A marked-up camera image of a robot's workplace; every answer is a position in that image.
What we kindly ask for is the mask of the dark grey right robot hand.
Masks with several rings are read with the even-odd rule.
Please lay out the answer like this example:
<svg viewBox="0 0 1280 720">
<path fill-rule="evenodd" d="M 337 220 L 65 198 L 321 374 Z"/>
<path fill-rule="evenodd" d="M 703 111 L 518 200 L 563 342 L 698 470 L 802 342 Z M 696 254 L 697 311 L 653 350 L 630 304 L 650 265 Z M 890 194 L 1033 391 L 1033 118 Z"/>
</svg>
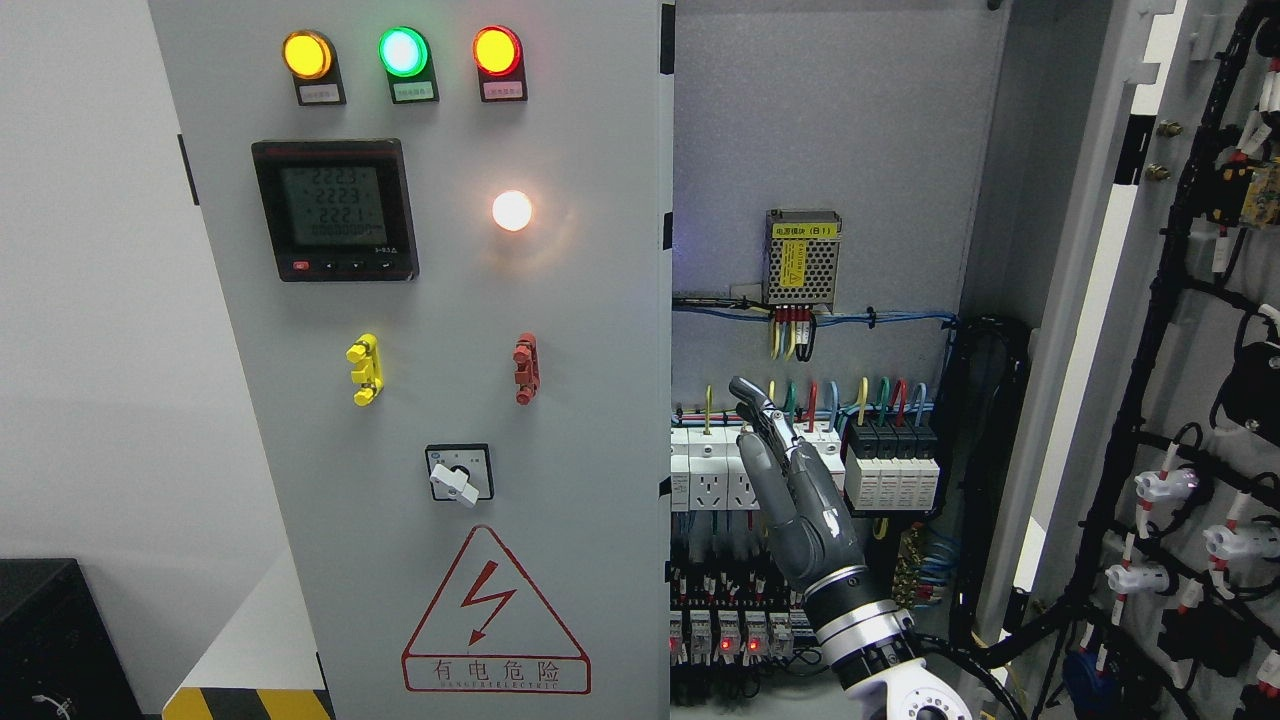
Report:
<svg viewBox="0 0 1280 720">
<path fill-rule="evenodd" d="M 736 375 L 730 392 L 751 432 L 739 454 L 765 514 L 768 544 L 788 584 L 805 593 L 829 577 L 864 565 L 852 519 L 813 443 L 750 380 Z"/>
</svg>

